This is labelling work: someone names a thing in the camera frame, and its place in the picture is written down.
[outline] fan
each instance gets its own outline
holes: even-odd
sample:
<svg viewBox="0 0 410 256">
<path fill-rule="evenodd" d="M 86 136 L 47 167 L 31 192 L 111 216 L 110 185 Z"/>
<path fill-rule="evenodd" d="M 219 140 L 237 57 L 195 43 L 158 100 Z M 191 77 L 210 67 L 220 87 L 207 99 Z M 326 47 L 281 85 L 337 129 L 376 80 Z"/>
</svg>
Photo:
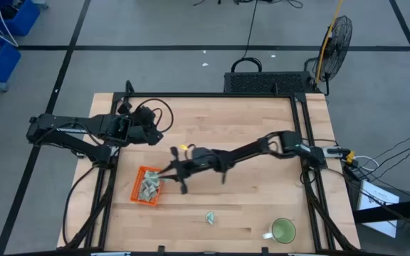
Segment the fan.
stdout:
<svg viewBox="0 0 410 256">
<path fill-rule="evenodd" d="M 315 78 L 311 78 L 310 81 L 315 87 L 319 81 L 325 82 L 327 85 L 325 96 L 330 93 L 328 82 L 335 77 L 345 60 L 352 37 L 352 22 L 346 16 L 338 17 L 333 23 L 332 30 L 329 30 L 330 27 L 320 47 L 319 56 L 306 60 L 304 68 L 306 71 L 308 63 L 314 61 L 312 71 L 315 74 Z"/>
</svg>

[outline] gray floor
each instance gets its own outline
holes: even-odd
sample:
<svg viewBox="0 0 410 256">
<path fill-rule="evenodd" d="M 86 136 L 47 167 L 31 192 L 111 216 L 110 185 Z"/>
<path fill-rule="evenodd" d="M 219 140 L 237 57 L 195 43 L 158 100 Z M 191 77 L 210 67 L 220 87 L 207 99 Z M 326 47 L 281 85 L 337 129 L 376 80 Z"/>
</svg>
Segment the gray floor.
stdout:
<svg viewBox="0 0 410 256">
<path fill-rule="evenodd" d="M 84 0 L 50 0 L 21 45 L 66 46 Z M 217 5 L 206 0 L 92 0 L 77 44 L 94 46 L 243 45 L 253 4 Z M 318 46 L 337 1 L 302 0 L 297 10 L 287 2 L 261 3 L 252 45 Z M 397 0 L 410 29 L 410 0 Z M 388 0 L 347 0 L 341 14 L 352 19 L 353 46 L 409 46 Z M 224 73 L 241 50 L 75 51 L 54 114 L 87 116 L 96 92 L 123 90 L 127 79 L 138 92 L 221 92 Z M 65 51 L 21 51 L 0 92 L 0 232 L 6 220 L 31 146 L 28 120 L 45 111 Z M 308 51 L 250 51 L 264 71 L 303 67 Z M 241 64 L 238 71 L 253 71 Z M 349 52 L 331 82 L 328 97 L 337 140 L 357 154 L 375 156 L 410 136 L 410 52 Z M 6 253 L 52 250 L 76 159 L 68 152 L 42 148 Z M 410 190 L 410 157 L 384 176 Z M 365 249 L 378 248 L 360 238 Z"/>
</svg>

